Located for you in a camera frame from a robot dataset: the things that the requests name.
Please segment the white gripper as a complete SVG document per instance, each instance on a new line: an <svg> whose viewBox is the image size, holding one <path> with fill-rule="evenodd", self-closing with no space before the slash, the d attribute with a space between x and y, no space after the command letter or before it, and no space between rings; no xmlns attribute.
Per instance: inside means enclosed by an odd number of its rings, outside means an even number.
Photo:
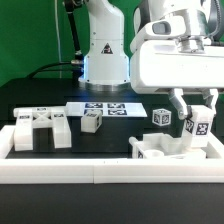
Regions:
<svg viewBox="0 0 224 224"><path fill-rule="evenodd" d="M216 115L218 90L224 92L224 47L206 46L203 54L180 53L173 41L148 40L130 60L131 87L138 94L165 94L180 120L188 116L183 90L202 90L205 114Z"/></svg>

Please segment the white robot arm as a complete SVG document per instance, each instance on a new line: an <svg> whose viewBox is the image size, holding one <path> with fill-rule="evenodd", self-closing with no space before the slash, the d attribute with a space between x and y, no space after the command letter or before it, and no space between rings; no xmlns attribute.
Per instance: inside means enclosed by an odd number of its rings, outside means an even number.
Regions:
<svg viewBox="0 0 224 224"><path fill-rule="evenodd" d="M84 0L90 19L90 50L80 81L91 87L130 82L140 94L167 93L181 119L195 110L185 92L200 93L201 107L215 115L224 78L215 69L224 64L224 9L220 0L141 0L133 13L132 55L124 54L124 16L108 0Z"/></svg>

